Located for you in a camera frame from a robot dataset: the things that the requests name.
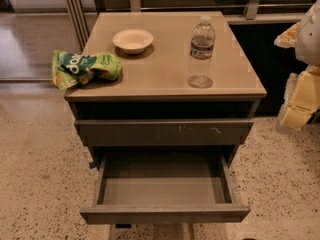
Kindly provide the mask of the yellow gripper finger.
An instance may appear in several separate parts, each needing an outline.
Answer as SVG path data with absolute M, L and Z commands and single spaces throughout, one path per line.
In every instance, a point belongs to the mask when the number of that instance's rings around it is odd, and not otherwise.
M 279 125 L 300 130 L 319 108 L 320 67 L 309 65 L 300 74 L 291 73 L 279 111 Z
M 297 29 L 300 23 L 297 22 L 285 30 L 283 33 L 278 35 L 274 40 L 274 44 L 281 48 L 292 48 L 296 44 Z

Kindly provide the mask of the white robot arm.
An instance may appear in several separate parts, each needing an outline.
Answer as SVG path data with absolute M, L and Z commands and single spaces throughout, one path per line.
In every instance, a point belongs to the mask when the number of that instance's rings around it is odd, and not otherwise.
M 286 83 L 284 103 L 277 118 L 277 130 L 283 134 L 300 131 L 320 108 L 320 0 L 302 19 L 280 34 L 274 44 L 294 48 L 296 58 L 307 68 L 291 73 Z

